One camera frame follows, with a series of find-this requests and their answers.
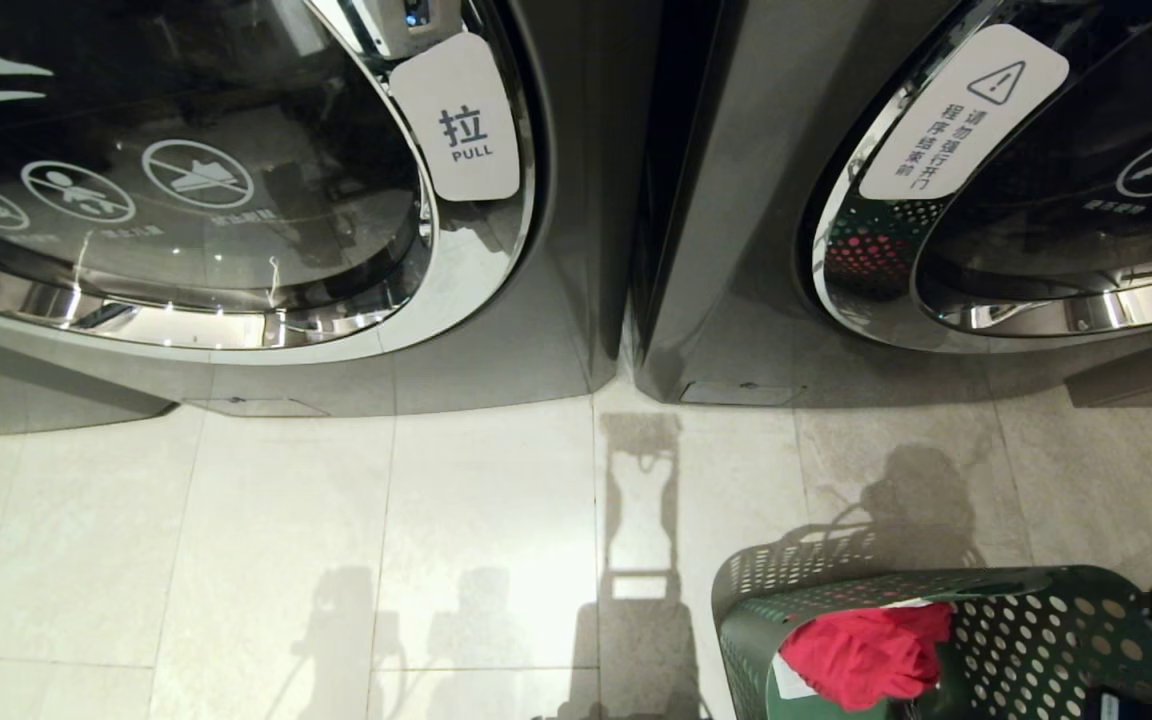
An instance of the front-loading washing machine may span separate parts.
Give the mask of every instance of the front-loading washing machine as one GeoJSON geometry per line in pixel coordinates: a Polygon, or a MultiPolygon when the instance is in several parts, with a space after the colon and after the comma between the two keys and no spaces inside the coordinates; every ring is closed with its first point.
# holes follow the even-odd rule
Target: front-loading washing machine
{"type": "Polygon", "coordinates": [[[655,3],[0,0],[0,347],[237,415],[611,378],[655,3]]]}
{"type": "Polygon", "coordinates": [[[692,6],[634,258],[650,395],[970,400],[1152,346],[1152,0],[692,6]]]}
{"type": "Polygon", "coordinates": [[[141,420],[174,407],[164,397],[0,346],[0,434],[141,420]]]}

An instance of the white tile floor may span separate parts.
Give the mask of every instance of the white tile floor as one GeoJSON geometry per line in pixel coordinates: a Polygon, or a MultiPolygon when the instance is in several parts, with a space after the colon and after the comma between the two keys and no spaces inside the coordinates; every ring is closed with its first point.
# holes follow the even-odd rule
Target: white tile floor
{"type": "Polygon", "coordinates": [[[719,566],[861,521],[908,528],[901,564],[1149,583],[1152,410],[680,409],[622,378],[0,438],[0,720],[732,720],[719,566]]]}

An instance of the warning sticker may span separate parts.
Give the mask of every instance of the warning sticker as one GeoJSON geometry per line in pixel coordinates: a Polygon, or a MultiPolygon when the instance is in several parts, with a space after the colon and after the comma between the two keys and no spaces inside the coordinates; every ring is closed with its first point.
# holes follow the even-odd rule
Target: warning sticker
{"type": "Polygon", "coordinates": [[[200,142],[156,142],[141,154],[141,168],[159,190],[200,209],[236,209],[256,191],[242,162],[200,142]]]}
{"type": "Polygon", "coordinates": [[[998,143],[1038,108],[1069,61],[1009,24],[975,33],[900,119],[861,180],[871,200],[956,192],[998,143]]]}
{"type": "Polygon", "coordinates": [[[434,192],[500,200],[518,191],[518,142],[492,50],[462,32],[394,68],[389,92],[420,142],[434,192]]]}

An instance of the warning triangle symbol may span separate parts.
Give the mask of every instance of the warning triangle symbol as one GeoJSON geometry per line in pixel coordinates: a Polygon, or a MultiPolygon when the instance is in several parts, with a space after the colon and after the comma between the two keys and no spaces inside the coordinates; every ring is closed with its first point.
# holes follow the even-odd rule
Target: warning triangle symbol
{"type": "Polygon", "coordinates": [[[1025,71],[1025,61],[1018,60],[1007,65],[1006,68],[987,74],[983,78],[968,85],[968,91],[983,97],[995,105],[1006,105],[1011,99],[1011,91],[1016,90],[1020,76],[1025,71]]]}

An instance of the laundry basket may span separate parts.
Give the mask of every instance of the laundry basket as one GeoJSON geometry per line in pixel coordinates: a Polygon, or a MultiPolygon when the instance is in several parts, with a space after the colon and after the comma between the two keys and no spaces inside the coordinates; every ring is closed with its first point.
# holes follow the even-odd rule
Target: laundry basket
{"type": "Polygon", "coordinates": [[[920,717],[1083,720],[1091,688],[1152,700],[1152,634],[1139,591],[1115,573],[1070,568],[911,571],[751,597],[718,619],[738,720],[886,717],[819,697],[781,700],[772,659],[795,628],[820,615],[923,598],[954,602],[950,642],[937,647],[941,682],[920,717]]]}

